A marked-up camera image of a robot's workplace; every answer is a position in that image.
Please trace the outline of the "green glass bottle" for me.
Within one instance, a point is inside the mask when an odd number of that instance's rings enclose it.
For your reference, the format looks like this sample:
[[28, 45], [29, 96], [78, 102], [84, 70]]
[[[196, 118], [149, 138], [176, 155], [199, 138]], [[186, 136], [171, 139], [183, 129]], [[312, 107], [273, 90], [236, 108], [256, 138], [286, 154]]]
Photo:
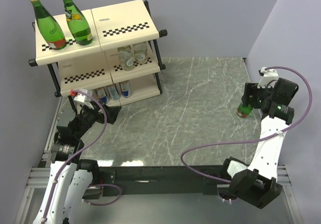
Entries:
[[89, 45], [92, 42], [91, 28], [73, 0], [63, 0], [66, 22], [70, 33], [76, 42], [81, 46]]
[[53, 16], [47, 11], [40, 0], [30, 0], [37, 22], [38, 29], [45, 42], [53, 50], [60, 50], [66, 47], [65, 35]]
[[247, 106], [243, 106], [244, 100], [243, 98], [241, 99], [241, 103], [238, 105], [236, 113], [239, 117], [241, 118], [246, 118], [249, 114], [252, 113], [253, 110], [253, 106], [252, 106], [252, 96], [249, 96], [248, 99], [248, 105]]

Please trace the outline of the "silver energy drink can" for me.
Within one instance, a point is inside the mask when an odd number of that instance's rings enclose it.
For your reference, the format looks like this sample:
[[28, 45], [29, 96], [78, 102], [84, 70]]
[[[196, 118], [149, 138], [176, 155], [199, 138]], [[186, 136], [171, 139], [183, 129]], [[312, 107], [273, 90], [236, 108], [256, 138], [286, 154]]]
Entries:
[[94, 91], [95, 91], [97, 98], [100, 102], [103, 102], [103, 103], [109, 102], [108, 95], [107, 95], [107, 92], [104, 87], [96, 88], [96, 89], [94, 89]]
[[115, 84], [106, 86], [106, 89], [113, 101], [119, 100], [119, 92]]

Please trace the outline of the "blue energy drink can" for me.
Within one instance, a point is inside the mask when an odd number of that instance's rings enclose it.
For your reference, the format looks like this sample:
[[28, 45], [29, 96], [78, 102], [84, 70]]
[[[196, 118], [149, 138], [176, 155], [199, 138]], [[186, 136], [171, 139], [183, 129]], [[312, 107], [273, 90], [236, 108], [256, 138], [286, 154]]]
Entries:
[[120, 86], [120, 89], [121, 89], [122, 96], [124, 98], [131, 97], [131, 88], [130, 88], [129, 80], [120, 82], [119, 86]]

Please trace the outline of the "green glass bottle back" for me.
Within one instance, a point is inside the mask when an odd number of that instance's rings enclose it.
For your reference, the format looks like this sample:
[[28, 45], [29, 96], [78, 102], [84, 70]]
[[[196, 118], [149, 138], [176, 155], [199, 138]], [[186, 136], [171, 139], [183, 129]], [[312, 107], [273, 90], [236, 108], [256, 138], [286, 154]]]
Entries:
[[70, 33], [76, 42], [81, 46], [89, 45], [92, 42], [91, 28], [73, 0], [63, 0], [66, 22]]

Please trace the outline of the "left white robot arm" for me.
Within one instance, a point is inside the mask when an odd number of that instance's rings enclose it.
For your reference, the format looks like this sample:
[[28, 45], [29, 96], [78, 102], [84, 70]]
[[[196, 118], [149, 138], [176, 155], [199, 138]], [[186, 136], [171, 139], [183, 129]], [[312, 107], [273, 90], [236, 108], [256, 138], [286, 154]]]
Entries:
[[90, 185], [102, 186], [96, 160], [81, 159], [81, 137], [94, 123], [114, 124], [120, 106], [83, 106], [76, 115], [62, 113], [51, 148], [50, 176], [34, 223], [74, 223], [76, 209]]

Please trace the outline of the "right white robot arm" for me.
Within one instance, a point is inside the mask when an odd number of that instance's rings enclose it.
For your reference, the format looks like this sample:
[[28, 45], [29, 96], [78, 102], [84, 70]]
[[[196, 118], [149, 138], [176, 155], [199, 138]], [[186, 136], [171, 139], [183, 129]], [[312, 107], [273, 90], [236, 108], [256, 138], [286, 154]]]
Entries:
[[259, 209], [266, 207], [282, 192], [277, 182], [277, 164], [286, 135], [292, 124], [294, 109], [289, 103], [298, 85], [284, 78], [270, 81], [265, 88], [246, 83], [242, 106], [260, 109], [261, 133], [249, 165], [229, 157], [223, 163], [220, 177], [229, 183], [229, 193]]

